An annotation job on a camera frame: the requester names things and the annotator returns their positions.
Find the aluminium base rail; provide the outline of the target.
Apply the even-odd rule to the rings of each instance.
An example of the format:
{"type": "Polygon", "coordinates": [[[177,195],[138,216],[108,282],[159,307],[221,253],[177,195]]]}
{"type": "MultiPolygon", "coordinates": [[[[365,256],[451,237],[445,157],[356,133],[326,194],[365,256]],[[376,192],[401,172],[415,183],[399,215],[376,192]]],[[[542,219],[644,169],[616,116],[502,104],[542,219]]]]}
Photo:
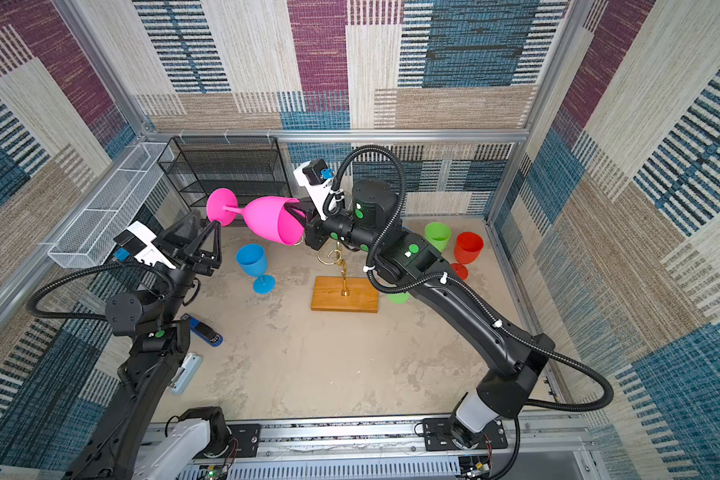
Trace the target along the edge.
{"type": "Polygon", "coordinates": [[[176,479],[606,479],[583,418],[529,410],[494,420],[480,443],[446,438],[445,414],[231,422],[234,457],[197,457],[176,479]]]}

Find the red wine glass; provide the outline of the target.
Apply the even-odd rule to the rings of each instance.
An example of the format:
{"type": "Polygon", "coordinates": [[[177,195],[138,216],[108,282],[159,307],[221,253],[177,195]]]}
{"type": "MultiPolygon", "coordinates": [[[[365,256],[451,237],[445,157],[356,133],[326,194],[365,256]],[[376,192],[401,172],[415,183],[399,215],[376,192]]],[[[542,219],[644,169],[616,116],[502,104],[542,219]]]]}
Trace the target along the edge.
{"type": "Polygon", "coordinates": [[[478,259],[485,246],[483,238],[474,232],[463,232],[456,238],[454,261],[451,267],[462,280],[469,276],[467,265],[478,259]]]}

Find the green wine glass front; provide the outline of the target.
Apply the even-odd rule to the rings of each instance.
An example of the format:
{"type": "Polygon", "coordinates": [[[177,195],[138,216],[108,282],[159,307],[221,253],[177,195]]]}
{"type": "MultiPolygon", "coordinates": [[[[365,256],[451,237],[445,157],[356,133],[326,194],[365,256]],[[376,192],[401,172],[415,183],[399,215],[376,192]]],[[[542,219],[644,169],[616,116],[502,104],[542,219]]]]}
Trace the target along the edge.
{"type": "Polygon", "coordinates": [[[439,252],[444,252],[452,237],[451,228],[442,222],[431,222],[425,227],[425,238],[439,252]]]}

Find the light blue stapler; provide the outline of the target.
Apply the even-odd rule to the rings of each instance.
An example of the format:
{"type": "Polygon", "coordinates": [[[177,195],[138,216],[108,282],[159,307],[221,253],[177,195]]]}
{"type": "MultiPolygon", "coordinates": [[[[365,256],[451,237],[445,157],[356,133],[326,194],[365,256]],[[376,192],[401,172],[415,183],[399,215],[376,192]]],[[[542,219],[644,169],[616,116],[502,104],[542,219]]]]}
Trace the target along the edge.
{"type": "Polygon", "coordinates": [[[182,394],[187,389],[202,363],[203,358],[200,355],[189,352],[169,384],[170,392],[174,395],[182,394]]]}

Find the green wine glass back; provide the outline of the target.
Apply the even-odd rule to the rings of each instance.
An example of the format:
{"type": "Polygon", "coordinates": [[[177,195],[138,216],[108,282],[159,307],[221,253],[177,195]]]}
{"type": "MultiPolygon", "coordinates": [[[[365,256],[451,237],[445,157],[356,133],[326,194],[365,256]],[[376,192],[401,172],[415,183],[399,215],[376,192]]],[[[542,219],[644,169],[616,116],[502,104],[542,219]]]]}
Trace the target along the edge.
{"type": "Polygon", "coordinates": [[[395,304],[404,304],[410,298],[410,294],[408,292],[388,294],[387,298],[395,304]]]}

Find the green wine glass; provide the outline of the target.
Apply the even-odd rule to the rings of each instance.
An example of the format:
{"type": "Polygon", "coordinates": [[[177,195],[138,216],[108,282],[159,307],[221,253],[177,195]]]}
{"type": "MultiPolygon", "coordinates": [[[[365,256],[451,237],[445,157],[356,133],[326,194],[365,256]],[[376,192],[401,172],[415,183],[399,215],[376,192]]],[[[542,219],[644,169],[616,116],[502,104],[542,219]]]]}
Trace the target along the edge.
{"type": "Polygon", "coordinates": [[[425,238],[439,252],[444,252],[452,237],[451,228],[442,222],[431,222],[425,227],[425,238]]]}
{"type": "Polygon", "coordinates": [[[404,304],[410,298],[410,294],[408,292],[388,294],[387,298],[395,304],[404,304]]]}

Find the wooden rack base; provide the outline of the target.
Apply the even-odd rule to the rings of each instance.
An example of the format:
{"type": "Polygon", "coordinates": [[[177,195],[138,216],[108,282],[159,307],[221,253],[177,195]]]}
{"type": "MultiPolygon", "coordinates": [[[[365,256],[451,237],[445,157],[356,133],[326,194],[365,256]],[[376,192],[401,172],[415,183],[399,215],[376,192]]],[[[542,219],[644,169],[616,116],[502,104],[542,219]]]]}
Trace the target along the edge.
{"type": "Polygon", "coordinates": [[[367,278],[318,276],[315,280],[313,311],[377,313],[379,292],[367,278]]]}

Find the pink wine glass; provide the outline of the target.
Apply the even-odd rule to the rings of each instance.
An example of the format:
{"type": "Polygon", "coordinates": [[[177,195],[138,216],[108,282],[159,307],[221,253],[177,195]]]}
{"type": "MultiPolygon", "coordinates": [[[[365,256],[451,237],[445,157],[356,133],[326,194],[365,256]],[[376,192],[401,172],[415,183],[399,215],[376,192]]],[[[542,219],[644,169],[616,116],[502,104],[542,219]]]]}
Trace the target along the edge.
{"type": "Polygon", "coordinates": [[[236,195],[227,188],[213,191],[206,203],[206,215],[210,221],[218,220],[226,227],[238,217],[257,236],[282,245],[298,244],[305,233],[300,224],[286,212],[287,203],[299,201],[293,198],[266,196],[252,200],[240,207],[236,195]]]}

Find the white mesh wall basket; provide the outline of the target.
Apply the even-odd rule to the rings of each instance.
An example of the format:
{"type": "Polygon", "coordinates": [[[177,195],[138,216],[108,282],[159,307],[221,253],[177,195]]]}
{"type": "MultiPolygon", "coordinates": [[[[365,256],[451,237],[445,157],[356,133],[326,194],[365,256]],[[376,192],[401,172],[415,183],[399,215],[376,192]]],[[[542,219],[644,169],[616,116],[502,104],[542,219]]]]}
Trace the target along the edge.
{"type": "Polygon", "coordinates": [[[155,165],[159,153],[145,143],[134,146],[50,247],[48,257],[65,269],[105,262],[114,238],[130,225],[160,178],[155,165]]]}

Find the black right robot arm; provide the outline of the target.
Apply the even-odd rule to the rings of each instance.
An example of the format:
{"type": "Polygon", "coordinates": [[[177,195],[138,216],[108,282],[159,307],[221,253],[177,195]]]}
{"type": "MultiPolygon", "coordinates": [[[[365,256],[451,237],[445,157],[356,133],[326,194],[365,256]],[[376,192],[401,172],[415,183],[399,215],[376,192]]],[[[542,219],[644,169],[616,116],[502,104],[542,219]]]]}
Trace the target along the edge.
{"type": "Polygon", "coordinates": [[[365,145],[352,150],[337,170],[322,159],[294,171],[313,206],[297,204],[307,245],[321,249],[336,240],[365,253],[363,270],[372,287],[384,294],[408,293],[447,321],[478,352],[488,367],[479,384],[458,402],[446,424],[445,437],[461,449],[473,449],[484,429],[499,418],[515,420],[526,406],[566,412],[597,411],[614,398],[610,382],[591,367],[556,352],[552,339],[514,325],[462,280],[442,253],[424,236],[402,224],[407,197],[404,164],[390,149],[365,145]],[[365,154],[391,162],[397,182],[366,179],[351,192],[342,187],[352,163],[365,154]],[[549,361],[565,365],[596,382],[599,398],[585,403],[536,400],[531,393],[549,361]]]}

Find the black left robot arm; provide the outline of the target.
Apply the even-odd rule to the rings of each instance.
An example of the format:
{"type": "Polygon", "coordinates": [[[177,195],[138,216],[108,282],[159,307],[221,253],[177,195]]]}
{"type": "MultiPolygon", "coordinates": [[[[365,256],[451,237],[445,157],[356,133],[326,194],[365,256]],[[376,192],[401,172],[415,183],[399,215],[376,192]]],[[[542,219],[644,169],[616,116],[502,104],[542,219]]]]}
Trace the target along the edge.
{"type": "Polygon", "coordinates": [[[139,222],[115,236],[115,260],[77,270],[33,293],[27,312],[43,319],[105,322],[116,337],[132,345],[118,367],[119,385],[88,444],[65,472],[67,479],[129,479],[158,403],[189,351],[190,324],[178,318],[197,276],[210,276],[222,261],[222,224],[191,212],[159,234],[139,222]],[[40,301],[80,278],[110,270],[142,270],[154,284],[109,298],[103,313],[52,312],[40,301]]]}

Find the black mesh shelf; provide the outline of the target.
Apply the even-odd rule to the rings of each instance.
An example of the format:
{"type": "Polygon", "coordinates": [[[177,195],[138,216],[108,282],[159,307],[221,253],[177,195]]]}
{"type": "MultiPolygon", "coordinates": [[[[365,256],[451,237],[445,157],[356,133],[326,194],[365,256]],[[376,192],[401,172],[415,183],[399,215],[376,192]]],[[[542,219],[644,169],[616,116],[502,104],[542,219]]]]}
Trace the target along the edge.
{"type": "Polygon", "coordinates": [[[293,195],[279,144],[266,136],[174,136],[157,164],[190,208],[204,208],[219,188],[231,190],[241,206],[293,195]]]}

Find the blue wine glass front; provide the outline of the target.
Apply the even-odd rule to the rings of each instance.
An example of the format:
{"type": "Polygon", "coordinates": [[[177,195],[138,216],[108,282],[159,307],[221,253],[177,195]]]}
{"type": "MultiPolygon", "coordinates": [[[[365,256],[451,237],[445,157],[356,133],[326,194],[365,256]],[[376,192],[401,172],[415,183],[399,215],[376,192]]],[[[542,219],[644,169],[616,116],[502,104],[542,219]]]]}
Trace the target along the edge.
{"type": "Polygon", "coordinates": [[[242,270],[254,279],[255,293],[266,295],[275,288],[276,281],[267,273],[268,261],[261,245],[247,244],[241,247],[235,255],[235,260],[242,270]]]}

